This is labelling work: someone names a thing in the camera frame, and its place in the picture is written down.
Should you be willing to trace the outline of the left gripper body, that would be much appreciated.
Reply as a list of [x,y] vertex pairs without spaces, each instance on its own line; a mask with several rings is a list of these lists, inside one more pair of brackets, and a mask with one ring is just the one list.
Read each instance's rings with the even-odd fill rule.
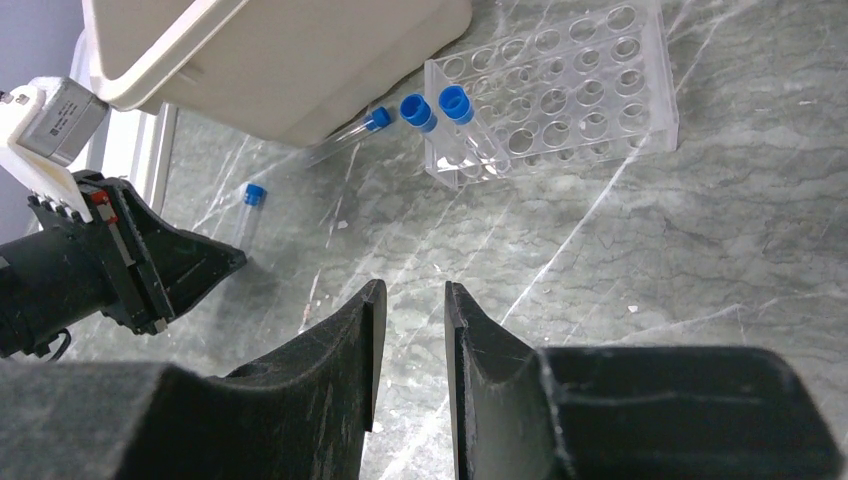
[[32,194],[40,231],[1,247],[1,356],[60,357],[69,327],[96,312],[136,335],[176,317],[164,263],[175,229],[126,180],[83,170],[72,176],[83,212]]

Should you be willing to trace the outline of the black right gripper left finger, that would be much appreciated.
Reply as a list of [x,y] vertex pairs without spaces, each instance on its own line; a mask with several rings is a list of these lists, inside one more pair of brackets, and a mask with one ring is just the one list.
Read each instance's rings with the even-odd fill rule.
[[172,363],[1,366],[5,479],[355,479],[387,287],[223,377]]

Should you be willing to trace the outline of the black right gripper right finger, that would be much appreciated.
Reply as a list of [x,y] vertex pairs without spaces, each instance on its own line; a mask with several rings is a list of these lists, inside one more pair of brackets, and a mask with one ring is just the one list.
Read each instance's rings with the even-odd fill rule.
[[805,385],[739,346],[532,347],[445,286],[459,479],[836,479]]

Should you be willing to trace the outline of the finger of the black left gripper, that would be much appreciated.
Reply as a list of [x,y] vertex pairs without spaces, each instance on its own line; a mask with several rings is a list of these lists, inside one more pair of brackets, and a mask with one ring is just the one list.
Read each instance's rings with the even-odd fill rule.
[[243,251],[154,255],[142,264],[144,317],[181,317],[246,263]]
[[242,251],[232,245],[169,224],[152,211],[128,181],[118,179],[115,181],[115,187],[122,195],[131,223],[140,235],[140,242],[150,258],[171,252],[183,254],[195,251]]

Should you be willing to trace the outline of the blue capped test tube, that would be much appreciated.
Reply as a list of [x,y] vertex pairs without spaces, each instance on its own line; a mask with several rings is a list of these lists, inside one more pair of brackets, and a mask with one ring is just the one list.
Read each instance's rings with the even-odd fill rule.
[[449,129],[441,121],[425,98],[418,93],[406,96],[400,103],[401,117],[416,129],[429,143],[438,159],[444,159],[448,165],[460,166],[466,160],[466,151]]
[[232,245],[239,250],[247,252],[250,249],[266,197],[264,187],[254,183],[246,185],[232,234]]
[[476,107],[460,85],[441,91],[438,106],[450,120],[468,158],[493,175],[505,175],[510,167],[509,155],[494,132],[477,113]]
[[367,111],[359,118],[352,120],[327,138],[309,147],[303,159],[302,166],[309,168],[333,156],[340,150],[357,144],[368,136],[384,130],[394,121],[394,114],[386,107],[380,106]]

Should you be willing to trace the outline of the white bin lid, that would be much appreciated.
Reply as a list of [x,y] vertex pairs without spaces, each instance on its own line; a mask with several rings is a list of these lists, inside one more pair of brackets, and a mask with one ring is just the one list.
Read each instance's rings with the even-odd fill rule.
[[162,211],[175,136],[177,108],[164,104],[157,114],[112,110],[69,170],[101,172],[129,181],[142,199]]

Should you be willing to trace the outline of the beige plastic bin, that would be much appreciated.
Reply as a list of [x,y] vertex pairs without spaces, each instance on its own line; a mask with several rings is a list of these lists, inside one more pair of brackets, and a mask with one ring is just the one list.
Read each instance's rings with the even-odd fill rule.
[[313,145],[468,29],[468,1],[86,1],[95,94]]

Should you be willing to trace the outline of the clear acrylic tube rack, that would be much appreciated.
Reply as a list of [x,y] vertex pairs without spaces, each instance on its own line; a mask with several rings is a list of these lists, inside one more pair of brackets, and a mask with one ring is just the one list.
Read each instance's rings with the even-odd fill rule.
[[458,189],[587,162],[666,153],[679,115],[656,1],[606,9],[430,60],[424,96],[452,85],[502,147],[493,163],[452,165],[432,146],[425,171]]

